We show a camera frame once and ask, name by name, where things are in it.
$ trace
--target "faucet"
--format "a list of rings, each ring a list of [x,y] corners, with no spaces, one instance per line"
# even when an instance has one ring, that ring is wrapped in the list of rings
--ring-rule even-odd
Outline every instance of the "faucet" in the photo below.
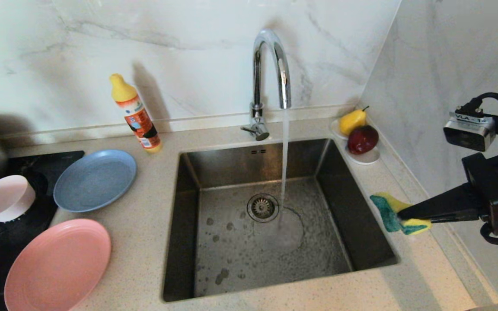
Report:
[[[289,68],[282,43],[272,30],[263,29],[259,32],[253,44],[253,102],[249,105],[251,121],[249,127],[241,127],[242,130],[250,132],[257,141],[265,140],[270,135],[262,114],[265,105],[261,102],[261,47],[263,44],[268,46],[274,56],[276,75],[278,77],[280,109],[291,108]]]

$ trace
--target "marble backsplash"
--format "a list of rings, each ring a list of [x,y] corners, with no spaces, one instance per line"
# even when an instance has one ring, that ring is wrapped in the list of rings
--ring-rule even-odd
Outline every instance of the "marble backsplash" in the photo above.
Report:
[[[461,158],[476,153],[446,142],[449,112],[485,92],[498,92],[498,1],[403,0],[359,105],[433,196],[464,183]],[[494,100],[482,108],[498,114]],[[452,226],[498,290],[482,222]]]
[[[354,106],[399,3],[2,0],[0,135],[121,124],[109,95],[115,72],[154,119],[247,113],[252,45],[264,27],[286,49],[294,108]],[[265,99],[277,109],[265,65]]]

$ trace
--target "sink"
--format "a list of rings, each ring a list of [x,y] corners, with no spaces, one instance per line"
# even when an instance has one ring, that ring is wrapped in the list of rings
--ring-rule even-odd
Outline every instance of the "sink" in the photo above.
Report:
[[[333,140],[182,153],[164,301],[395,264]]]

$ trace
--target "red apple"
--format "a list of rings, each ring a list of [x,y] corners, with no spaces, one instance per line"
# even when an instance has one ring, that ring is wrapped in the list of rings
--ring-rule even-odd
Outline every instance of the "red apple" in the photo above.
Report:
[[[375,128],[369,125],[361,126],[352,130],[347,147],[352,154],[363,154],[376,147],[378,139],[378,131]]]

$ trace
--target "sink drain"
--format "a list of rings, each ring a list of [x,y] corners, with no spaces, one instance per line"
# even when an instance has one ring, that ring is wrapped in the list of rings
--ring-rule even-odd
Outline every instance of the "sink drain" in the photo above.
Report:
[[[253,220],[269,222],[278,215],[278,201],[271,195],[259,193],[247,203],[247,213]]]

